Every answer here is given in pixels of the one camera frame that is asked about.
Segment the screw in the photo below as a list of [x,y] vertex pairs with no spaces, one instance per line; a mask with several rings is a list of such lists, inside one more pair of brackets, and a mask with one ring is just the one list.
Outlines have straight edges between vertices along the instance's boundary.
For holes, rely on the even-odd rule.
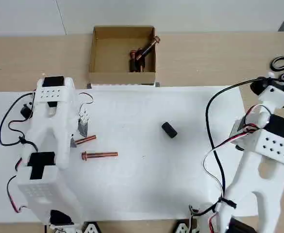
[[136,68],[136,65],[135,65],[135,54],[136,54],[136,50],[131,50],[129,55],[131,57],[130,59],[130,72],[137,72],[137,68]]
[[141,57],[146,57],[147,54],[149,54],[150,50],[155,46],[155,44],[157,44],[157,43],[159,44],[159,42],[160,42],[160,38],[158,36],[155,36],[153,38],[152,42],[148,46],[143,48],[142,54],[138,55],[136,57],[136,60],[138,61]]
[[82,139],[79,139],[79,140],[76,140],[75,143],[77,145],[81,144],[81,143],[84,143],[84,142],[87,142],[87,141],[91,141],[91,140],[94,140],[94,139],[97,139],[97,136],[96,135],[92,135],[90,137],[86,137],[86,138],[82,138]]
[[82,159],[87,161],[87,159],[91,158],[103,158],[103,157],[117,157],[118,152],[103,152],[103,153],[87,153],[82,152]]

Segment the copper rod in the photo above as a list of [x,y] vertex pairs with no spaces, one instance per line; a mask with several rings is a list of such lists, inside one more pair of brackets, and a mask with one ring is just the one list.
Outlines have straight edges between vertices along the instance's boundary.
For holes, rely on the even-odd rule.
[[84,142],[87,142],[87,141],[91,141],[91,140],[94,140],[94,139],[97,139],[96,135],[92,135],[92,136],[89,136],[89,137],[86,137],[86,138],[82,138],[82,139],[76,140],[75,143],[77,145],[79,145],[81,143],[84,143]]
[[103,157],[117,157],[118,152],[104,152],[104,153],[82,153],[82,159],[87,161],[87,159],[91,158],[103,158]]

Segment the wire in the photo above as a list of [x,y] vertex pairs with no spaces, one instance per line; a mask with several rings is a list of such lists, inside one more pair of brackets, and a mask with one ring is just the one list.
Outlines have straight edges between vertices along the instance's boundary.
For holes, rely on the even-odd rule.
[[[259,80],[269,80],[269,81],[277,81],[277,82],[282,82],[284,83],[284,80],[280,80],[280,79],[275,79],[275,78],[265,78],[265,77],[258,77],[257,79],[250,79],[250,80],[247,80],[247,81],[244,81],[244,82],[240,82],[240,83],[236,83],[232,86],[229,86],[229,87],[226,87],[222,90],[220,90],[219,92],[217,92],[215,95],[212,96],[212,98],[209,100],[208,104],[206,105],[206,109],[205,109],[205,123],[206,123],[206,130],[207,130],[207,134],[208,134],[208,137],[209,137],[209,140],[210,140],[210,144],[211,144],[211,147],[212,149],[215,148],[214,146],[214,141],[213,141],[213,138],[212,138],[212,134],[211,134],[211,130],[210,130],[210,122],[209,122],[209,110],[210,110],[210,106],[211,106],[211,103],[213,102],[213,100],[219,96],[220,94],[224,93],[225,91],[228,91],[228,90],[231,90],[235,87],[239,87],[239,86],[242,86],[242,85],[246,85],[246,84],[249,84],[249,83],[253,83],[255,81],[259,81]],[[223,166],[219,160],[219,157],[216,153],[216,151],[213,151],[214,153],[214,157],[216,159],[216,162],[218,164],[218,167],[219,167],[219,170],[220,170],[220,174],[221,174],[221,178],[222,178],[222,187],[223,187],[223,193],[225,195],[225,190],[226,190],[226,180],[225,180],[225,173],[224,173],[224,169],[223,169]],[[216,203],[214,203],[212,206],[210,206],[209,208],[207,208],[206,210],[200,212],[200,213],[195,213],[193,211],[193,208],[192,206],[190,205],[189,206],[189,209],[191,210],[191,213],[193,216],[202,216],[206,213],[208,213],[209,211],[213,210],[216,205],[217,205],[218,201]]]
[[207,152],[207,154],[204,156],[204,158],[203,158],[203,160],[202,160],[202,167],[203,167],[204,172],[205,172],[207,175],[209,175],[211,178],[213,178],[213,179],[217,182],[217,184],[218,184],[219,187],[220,187],[220,193],[221,193],[220,196],[221,196],[221,197],[224,197],[224,191],[223,191],[223,187],[222,187],[222,185],[221,185],[221,182],[218,180],[218,178],[217,178],[216,176],[214,176],[212,173],[210,173],[210,172],[206,169],[206,167],[205,167],[205,160],[206,160],[206,158],[210,155],[211,152],[215,151],[215,150],[218,149],[219,147],[225,145],[225,144],[228,143],[228,142],[232,142],[232,141],[234,141],[234,140],[236,140],[236,139],[242,138],[242,137],[244,137],[244,136],[246,136],[246,135],[248,135],[248,134],[249,134],[248,132],[242,132],[242,133],[239,133],[239,134],[237,134],[237,135],[234,135],[234,136],[232,136],[232,137],[226,139],[226,140],[223,141],[221,144],[219,144],[218,146],[216,146],[214,149],[212,149],[212,150],[210,150],[209,152]]
[[92,104],[92,103],[94,102],[94,98],[93,98],[92,95],[90,95],[89,93],[81,92],[81,93],[79,93],[78,95],[81,95],[81,94],[87,95],[87,96],[91,97],[92,101],[91,101],[91,102],[85,102],[85,103],[82,103],[82,104],[81,104],[81,106],[80,106],[80,108],[79,108],[79,116],[80,116],[80,111],[81,111],[81,109],[82,109],[82,107],[83,107],[84,104]]
[[6,112],[6,114],[4,115],[3,119],[1,120],[1,123],[0,123],[0,144],[1,144],[2,146],[4,146],[4,147],[14,146],[14,145],[17,145],[17,144],[19,144],[19,143],[21,142],[20,139],[19,139],[17,142],[13,142],[13,143],[3,143],[2,140],[1,140],[1,129],[2,129],[2,126],[3,126],[3,124],[4,124],[4,121],[6,120],[8,114],[10,113],[10,111],[12,110],[12,108],[15,106],[15,104],[16,104],[20,99],[22,99],[23,97],[26,97],[26,96],[29,96],[29,95],[33,95],[33,93],[32,93],[32,92],[31,92],[31,93],[26,93],[26,94],[20,96],[19,98],[17,98],[17,99],[15,100],[15,102],[10,106],[10,108],[8,109],[8,111]]
[[191,233],[191,221],[192,221],[192,214],[190,215],[190,218],[189,218],[189,226],[188,226],[188,233]]
[[217,213],[213,214],[210,218],[209,218],[209,228],[210,228],[210,233],[215,233],[214,232],[214,227],[212,224],[212,219],[217,215]]
[[272,115],[271,111],[270,111],[266,106],[264,106],[263,104],[256,104],[256,105],[253,105],[251,108],[248,109],[247,113],[245,113],[245,116],[244,116],[244,124],[245,124],[245,125],[248,124],[248,123],[247,123],[247,116],[248,116],[255,108],[257,108],[258,106],[265,108],[265,109],[269,112],[269,115],[270,115],[270,116]]
[[19,208],[17,208],[17,207],[16,207],[16,204],[15,204],[15,202],[13,201],[12,196],[10,195],[10,192],[9,192],[9,183],[10,183],[15,177],[16,177],[16,176],[13,176],[13,177],[11,177],[11,178],[9,179],[9,181],[8,181],[8,183],[7,183],[7,186],[6,186],[6,190],[7,190],[7,195],[8,195],[9,201],[10,201],[10,203],[11,203],[11,205],[12,205],[14,211],[15,211],[16,213],[20,213],[20,212],[22,211],[22,209],[23,209],[23,208],[27,208],[27,206],[22,205],[22,206],[20,206]]
[[19,165],[21,164],[21,162],[22,162],[22,158],[20,158],[20,159],[17,161],[16,165],[15,165],[15,170],[16,170],[16,171],[17,171]]
[[34,100],[35,100],[35,93],[33,93],[33,102],[32,102],[32,107],[31,107],[31,114],[30,114],[27,118],[25,118],[24,120],[11,120],[11,121],[8,123],[8,128],[9,128],[10,130],[12,130],[12,131],[21,133],[23,138],[25,138],[24,133],[23,133],[22,131],[20,131],[20,130],[16,130],[16,129],[11,128],[10,125],[11,125],[12,123],[15,123],[15,122],[25,122],[25,121],[27,121],[28,119],[30,119],[30,118],[32,117],[32,115],[33,115],[33,107],[34,107]]
[[29,118],[31,118],[31,116],[32,116],[32,114],[33,114],[34,102],[32,103],[31,115],[30,115],[28,118],[26,118],[26,119],[24,119],[24,120],[12,120],[12,121],[10,121],[10,122],[8,123],[8,128],[9,128],[10,130],[12,130],[12,131],[14,131],[14,132],[19,132],[19,133],[22,134],[22,136],[19,136],[19,140],[18,140],[17,142],[9,143],[9,144],[3,143],[2,140],[1,140],[1,130],[2,130],[2,126],[3,126],[3,124],[4,124],[5,119],[7,118],[8,114],[10,113],[10,111],[12,110],[12,108],[15,106],[15,104],[16,104],[20,99],[22,99],[23,97],[28,96],[28,95],[34,95],[34,97],[33,97],[33,101],[34,101],[34,99],[35,99],[35,93],[32,93],[32,92],[31,92],[31,93],[27,93],[27,94],[22,95],[21,97],[19,97],[18,99],[15,100],[15,102],[10,106],[10,108],[9,108],[8,111],[6,112],[5,116],[4,116],[3,119],[1,120],[1,123],[0,123],[0,144],[1,144],[2,146],[5,146],[5,147],[14,146],[14,145],[17,145],[17,144],[19,144],[19,143],[21,143],[21,144],[30,144],[30,145],[32,145],[32,146],[34,147],[34,149],[36,150],[36,152],[38,152],[38,147],[36,146],[36,144],[35,144],[34,142],[32,142],[32,141],[28,141],[28,140],[25,139],[25,134],[24,134],[24,132],[22,132],[21,130],[13,129],[13,128],[11,128],[11,126],[10,126],[10,125],[11,125],[12,123],[14,123],[14,122],[25,122],[25,121],[27,121]]

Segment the cable tie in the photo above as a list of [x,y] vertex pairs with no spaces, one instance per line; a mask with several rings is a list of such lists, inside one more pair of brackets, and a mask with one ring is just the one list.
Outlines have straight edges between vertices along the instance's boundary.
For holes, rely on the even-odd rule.
[[237,208],[237,204],[234,203],[232,200],[227,200],[227,199],[225,199],[225,198],[220,197],[220,198],[218,199],[218,201],[222,201],[222,202],[226,203],[227,205],[233,207],[234,209]]
[[19,140],[20,140],[21,144],[26,144],[27,143],[27,140],[25,140],[25,137],[19,136]]

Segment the black rubber cylinder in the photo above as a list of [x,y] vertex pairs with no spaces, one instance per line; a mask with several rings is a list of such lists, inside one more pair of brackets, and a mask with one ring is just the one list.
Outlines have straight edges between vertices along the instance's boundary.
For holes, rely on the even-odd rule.
[[161,128],[169,135],[170,138],[174,138],[177,135],[176,130],[168,123],[165,122]]

